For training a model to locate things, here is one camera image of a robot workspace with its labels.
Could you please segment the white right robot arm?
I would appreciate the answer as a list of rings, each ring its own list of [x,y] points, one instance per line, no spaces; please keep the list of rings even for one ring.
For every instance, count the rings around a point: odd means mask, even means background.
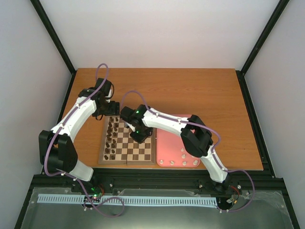
[[[206,127],[198,116],[177,117],[142,104],[135,110],[125,106],[120,118],[132,129],[130,136],[137,143],[143,143],[154,128],[179,136],[187,153],[199,158],[208,170],[214,182],[213,189],[220,194],[226,192],[230,180],[227,168],[216,153],[212,129]]]

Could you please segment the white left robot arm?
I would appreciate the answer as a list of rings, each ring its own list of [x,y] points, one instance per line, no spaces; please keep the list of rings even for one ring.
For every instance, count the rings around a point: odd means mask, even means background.
[[[89,192],[98,189],[99,180],[93,176],[93,168],[78,158],[74,140],[89,117],[117,115],[119,103],[112,101],[114,89],[89,88],[79,93],[72,109],[50,131],[39,134],[40,161],[48,176],[69,175],[82,180]]]

